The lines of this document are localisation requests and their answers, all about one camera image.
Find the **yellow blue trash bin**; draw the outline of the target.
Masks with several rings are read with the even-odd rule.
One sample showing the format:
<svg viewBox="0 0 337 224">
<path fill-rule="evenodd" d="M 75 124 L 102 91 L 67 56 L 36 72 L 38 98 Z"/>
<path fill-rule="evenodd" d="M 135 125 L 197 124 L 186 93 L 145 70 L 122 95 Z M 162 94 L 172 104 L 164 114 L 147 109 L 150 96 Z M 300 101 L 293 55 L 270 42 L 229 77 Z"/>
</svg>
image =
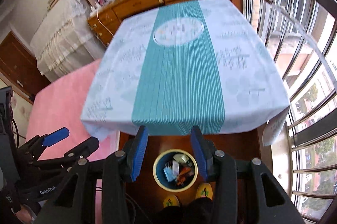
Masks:
<svg viewBox="0 0 337 224">
<path fill-rule="evenodd" d="M 184 192 L 198 177 L 195 158 L 181 149 L 169 149 L 157 156 L 152 168 L 154 180 L 165 191 Z"/>
</svg>

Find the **pink bed sheet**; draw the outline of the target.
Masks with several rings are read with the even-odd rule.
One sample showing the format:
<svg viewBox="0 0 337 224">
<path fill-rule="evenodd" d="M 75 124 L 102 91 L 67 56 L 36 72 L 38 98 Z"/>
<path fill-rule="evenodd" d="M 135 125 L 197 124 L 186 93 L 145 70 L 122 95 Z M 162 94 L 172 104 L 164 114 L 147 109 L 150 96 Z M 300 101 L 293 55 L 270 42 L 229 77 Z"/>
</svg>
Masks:
<svg viewBox="0 0 337 224">
<path fill-rule="evenodd" d="M 96 60 L 57 79 L 37 94 L 27 127 L 26 141 L 63 127 L 70 132 L 67 138 L 46 148 L 40 159 L 62 158 L 65 152 L 90 137 L 80 116 L 99 65 L 100 60 Z"/>
</svg>

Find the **right yellow slipper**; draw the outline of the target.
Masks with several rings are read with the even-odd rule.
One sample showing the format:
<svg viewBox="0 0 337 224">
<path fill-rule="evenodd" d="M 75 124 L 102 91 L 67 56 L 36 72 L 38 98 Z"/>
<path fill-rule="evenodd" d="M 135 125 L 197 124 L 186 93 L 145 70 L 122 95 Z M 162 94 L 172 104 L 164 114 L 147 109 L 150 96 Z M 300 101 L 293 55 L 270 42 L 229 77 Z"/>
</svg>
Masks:
<svg viewBox="0 0 337 224">
<path fill-rule="evenodd" d="M 195 199 L 199 198 L 213 199 L 213 188 L 209 183 L 202 183 L 198 186 Z"/>
</svg>

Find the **yellow slipper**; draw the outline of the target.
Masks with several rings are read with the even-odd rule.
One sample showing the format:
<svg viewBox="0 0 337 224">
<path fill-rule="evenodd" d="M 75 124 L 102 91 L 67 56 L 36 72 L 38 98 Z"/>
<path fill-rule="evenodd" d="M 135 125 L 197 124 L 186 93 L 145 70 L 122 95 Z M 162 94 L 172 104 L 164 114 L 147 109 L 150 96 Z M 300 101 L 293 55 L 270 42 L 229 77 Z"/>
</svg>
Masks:
<svg viewBox="0 0 337 224">
<path fill-rule="evenodd" d="M 164 201 L 163 201 L 163 207 L 167 208 L 167 207 L 176 207 L 176 206 L 180 206 L 179 200 L 177 198 L 177 196 L 170 194 L 169 196 L 167 196 Z"/>
<path fill-rule="evenodd" d="M 213 199 L 213 188 L 209 183 L 202 183 L 198 186 L 195 199 L 199 198 Z"/>
</svg>

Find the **left yellow slipper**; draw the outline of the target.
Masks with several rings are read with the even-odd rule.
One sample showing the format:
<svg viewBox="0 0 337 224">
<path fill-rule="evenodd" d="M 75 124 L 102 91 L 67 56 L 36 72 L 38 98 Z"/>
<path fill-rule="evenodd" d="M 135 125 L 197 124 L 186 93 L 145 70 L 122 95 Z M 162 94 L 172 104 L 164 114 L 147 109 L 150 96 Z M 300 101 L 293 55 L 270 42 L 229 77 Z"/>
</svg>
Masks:
<svg viewBox="0 0 337 224">
<path fill-rule="evenodd" d="M 169 196 L 167 196 L 164 201 L 163 201 L 163 207 L 167 208 L 167 207 L 176 207 L 176 206 L 180 206 L 179 200 L 177 198 L 177 196 L 170 194 Z"/>
</svg>

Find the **brown wooden door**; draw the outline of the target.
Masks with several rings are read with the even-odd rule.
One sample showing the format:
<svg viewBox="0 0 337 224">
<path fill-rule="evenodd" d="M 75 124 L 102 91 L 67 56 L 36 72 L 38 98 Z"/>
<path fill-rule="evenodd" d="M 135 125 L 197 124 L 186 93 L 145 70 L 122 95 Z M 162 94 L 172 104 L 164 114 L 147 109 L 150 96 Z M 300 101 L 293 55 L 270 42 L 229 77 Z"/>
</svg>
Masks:
<svg viewBox="0 0 337 224">
<path fill-rule="evenodd" d="M 36 95 L 50 85 L 41 75 L 35 57 L 23 46 L 13 32 L 1 41 L 1 73 L 34 102 Z"/>
</svg>

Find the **teal white tablecloth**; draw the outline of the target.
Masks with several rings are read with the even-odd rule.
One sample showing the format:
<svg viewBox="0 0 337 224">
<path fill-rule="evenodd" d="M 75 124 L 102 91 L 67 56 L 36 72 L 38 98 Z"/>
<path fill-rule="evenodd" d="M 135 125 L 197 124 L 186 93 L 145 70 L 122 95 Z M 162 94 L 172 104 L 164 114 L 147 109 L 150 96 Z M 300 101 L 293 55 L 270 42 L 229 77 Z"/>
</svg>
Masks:
<svg viewBox="0 0 337 224">
<path fill-rule="evenodd" d="M 265 44 L 230 0 L 192 0 L 125 19 L 96 71 L 81 121 L 100 140 L 231 134 L 274 143 L 290 101 Z"/>
</svg>

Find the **lace covered cabinet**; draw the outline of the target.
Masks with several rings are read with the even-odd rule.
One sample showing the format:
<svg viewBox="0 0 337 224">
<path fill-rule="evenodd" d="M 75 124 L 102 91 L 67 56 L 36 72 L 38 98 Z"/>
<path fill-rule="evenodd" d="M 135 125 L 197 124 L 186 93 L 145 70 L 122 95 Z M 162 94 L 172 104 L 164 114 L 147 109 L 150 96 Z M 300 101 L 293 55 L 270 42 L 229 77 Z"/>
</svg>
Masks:
<svg viewBox="0 0 337 224">
<path fill-rule="evenodd" d="M 90 29 L 89 14 L 87 0 L 58 0 L 36 30 L 30 46 L 50 82 L 103 57 L 106 47 Z"/>
</svg>

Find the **wooden dresser desk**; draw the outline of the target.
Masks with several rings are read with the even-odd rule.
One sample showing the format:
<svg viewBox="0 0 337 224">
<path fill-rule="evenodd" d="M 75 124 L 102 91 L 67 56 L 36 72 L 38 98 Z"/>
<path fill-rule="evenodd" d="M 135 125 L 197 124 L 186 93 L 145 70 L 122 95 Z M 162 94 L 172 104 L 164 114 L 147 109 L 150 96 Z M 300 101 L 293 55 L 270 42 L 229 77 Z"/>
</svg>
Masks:
<svg viewBox="0 0 337 224">
<path fill-rule="evenodd" d="M 165 5 L 190 0 L 114 0 L 95 11 L 87 23 L 100 41 L 108 46 L 122 21 L 133 15 Z"/>
</svg>

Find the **window metal grille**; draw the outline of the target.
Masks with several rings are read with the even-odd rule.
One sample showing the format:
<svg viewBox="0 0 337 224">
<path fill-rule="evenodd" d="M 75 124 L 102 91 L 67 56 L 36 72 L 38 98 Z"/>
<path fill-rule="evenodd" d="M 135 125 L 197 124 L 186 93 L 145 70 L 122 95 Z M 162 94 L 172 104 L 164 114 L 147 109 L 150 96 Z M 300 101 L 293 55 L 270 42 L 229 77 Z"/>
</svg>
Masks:
<svg viewBox="0 0 337 224">
<path fill-rule="evenodd" d="M 274 174 L 305 223 L 336 222 L 336 0 L 243 0 L 290 108 Z"/>
</svg>

